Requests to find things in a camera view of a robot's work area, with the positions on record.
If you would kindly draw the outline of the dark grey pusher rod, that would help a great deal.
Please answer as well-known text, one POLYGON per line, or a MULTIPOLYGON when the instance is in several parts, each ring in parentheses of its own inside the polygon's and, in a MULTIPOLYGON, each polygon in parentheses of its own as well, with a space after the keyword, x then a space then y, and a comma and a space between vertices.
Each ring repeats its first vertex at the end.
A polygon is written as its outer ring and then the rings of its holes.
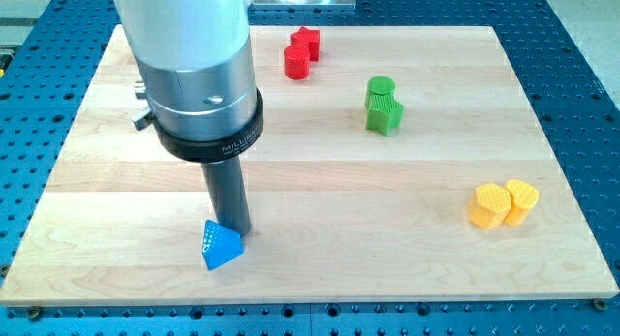
POLYGON ((252 227, 241 163, 233 157, 201 165, 217 222, 240 236, 252 227))

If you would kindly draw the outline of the black pusher mount ring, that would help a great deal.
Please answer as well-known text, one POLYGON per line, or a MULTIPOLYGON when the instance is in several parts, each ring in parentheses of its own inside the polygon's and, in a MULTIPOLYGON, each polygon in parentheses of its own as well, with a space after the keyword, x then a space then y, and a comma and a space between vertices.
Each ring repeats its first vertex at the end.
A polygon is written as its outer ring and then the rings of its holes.
POLYGON ((152 125, 162 146, 176 158, 195 163, 217 163, 228 160, 249 149, 263 131, 263 98, 258 88, 256 94, 256 110, 249 122, 236 133, 218 140, 185 140, 166 132, 156 119, 152 125))

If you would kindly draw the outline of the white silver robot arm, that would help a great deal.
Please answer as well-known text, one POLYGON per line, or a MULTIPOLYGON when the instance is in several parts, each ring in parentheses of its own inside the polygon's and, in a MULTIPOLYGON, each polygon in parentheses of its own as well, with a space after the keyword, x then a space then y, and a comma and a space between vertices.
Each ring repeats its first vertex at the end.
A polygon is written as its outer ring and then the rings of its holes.
POLYGON ((246 235, 239 156, 264 127, 247 15, 251 0, 113 0, 164 148, 201 164, 217 222, 246 235))

